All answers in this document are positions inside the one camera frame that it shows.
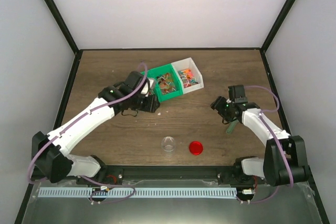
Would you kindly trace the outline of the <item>green plastic scoop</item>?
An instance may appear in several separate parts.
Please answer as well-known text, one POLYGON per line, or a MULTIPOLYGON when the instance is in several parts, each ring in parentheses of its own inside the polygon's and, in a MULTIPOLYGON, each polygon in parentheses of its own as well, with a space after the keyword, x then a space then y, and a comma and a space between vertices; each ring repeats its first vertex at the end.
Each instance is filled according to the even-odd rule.
POLYGON ((226 129, 226 134, 228 134, 228 135, 232 134, 238 123, 239 123, 238 120, 234 120, 234 121, 230 122, 228 128, 226 129))

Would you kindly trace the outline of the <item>green double candy bin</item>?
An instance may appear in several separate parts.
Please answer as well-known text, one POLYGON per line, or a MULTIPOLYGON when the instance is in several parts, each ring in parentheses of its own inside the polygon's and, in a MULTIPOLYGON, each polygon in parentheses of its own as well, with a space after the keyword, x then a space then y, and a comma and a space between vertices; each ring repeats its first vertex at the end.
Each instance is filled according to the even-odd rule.
POLYGON ((152 93, 157 95, 160 103, 183 94, 179 76, 172 64, 149 69, 147 77, 155 80, 152 93))

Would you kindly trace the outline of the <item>clear plastic jar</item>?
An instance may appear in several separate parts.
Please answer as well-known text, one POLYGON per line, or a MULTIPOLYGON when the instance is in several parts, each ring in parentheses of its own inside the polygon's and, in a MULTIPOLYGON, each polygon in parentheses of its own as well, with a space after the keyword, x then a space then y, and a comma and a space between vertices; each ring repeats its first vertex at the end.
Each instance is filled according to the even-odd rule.
POLYGON ((166 157, 172 157, 176 151, 176 141, 171 136, 166 136, 161 141, 162 153, 166 157))

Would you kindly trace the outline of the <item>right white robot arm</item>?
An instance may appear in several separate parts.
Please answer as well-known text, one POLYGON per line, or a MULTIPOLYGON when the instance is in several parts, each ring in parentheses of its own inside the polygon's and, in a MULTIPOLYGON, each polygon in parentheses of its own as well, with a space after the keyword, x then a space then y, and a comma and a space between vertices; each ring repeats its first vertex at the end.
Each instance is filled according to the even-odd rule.
POLYGON ((265 147, 263 158, 242 157, 233 177, 244 184, 252 176, 262 178, 271 186, 306 182, 310 177, 305 143, 302 137, 292 136, 282 130, 265 115, 255 102, 248 101, 247 86, 228 88, 228 98, 218 96, 211 104, 222 118, 223 124, 239 122, 250 129, 265 147))

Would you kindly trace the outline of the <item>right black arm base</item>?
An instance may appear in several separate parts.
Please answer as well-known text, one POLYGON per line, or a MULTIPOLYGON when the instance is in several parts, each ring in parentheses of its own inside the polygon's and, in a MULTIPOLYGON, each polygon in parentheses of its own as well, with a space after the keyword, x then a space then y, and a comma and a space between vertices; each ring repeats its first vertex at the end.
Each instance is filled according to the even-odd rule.
POLYGON ((264 159, 246 156, 235 159, 232 165, 216 167, 219 184, 252 185, 265 179, 263 171, 264 159))

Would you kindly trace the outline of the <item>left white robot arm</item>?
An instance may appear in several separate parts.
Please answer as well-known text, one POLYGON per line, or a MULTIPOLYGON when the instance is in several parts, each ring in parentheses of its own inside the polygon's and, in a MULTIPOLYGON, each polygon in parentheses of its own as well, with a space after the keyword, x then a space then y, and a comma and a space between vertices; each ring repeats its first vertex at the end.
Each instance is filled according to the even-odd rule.
POLYGON ((69 176, 90 178, 102 184, 107 178, 107 166, 97 156, 72 155, 71 151, 95 128, 125 110, 153 113, 159 108, 158 97, 152 93, 155 79, 145 73, 131 72, 125 81, 104 88, 93 102, 63 126, 32 138, 33 158, 28 169, 39 171, 51 183, 69 176))

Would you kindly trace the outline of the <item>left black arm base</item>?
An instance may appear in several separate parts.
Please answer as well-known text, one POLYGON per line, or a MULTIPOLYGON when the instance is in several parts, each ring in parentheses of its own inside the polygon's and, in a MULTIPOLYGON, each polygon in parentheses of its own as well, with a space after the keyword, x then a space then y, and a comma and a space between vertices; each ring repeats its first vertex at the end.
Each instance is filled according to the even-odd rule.
POLYGON ((99 171, 93 178, 89 178, 90 180, 93 180, 94 183, 80 177, 76 179, 76 184, 93 186, 98 186, 99 184, 121 185, 123 172, 124 170, 121 166, 108 165, 103 171, 99 171))

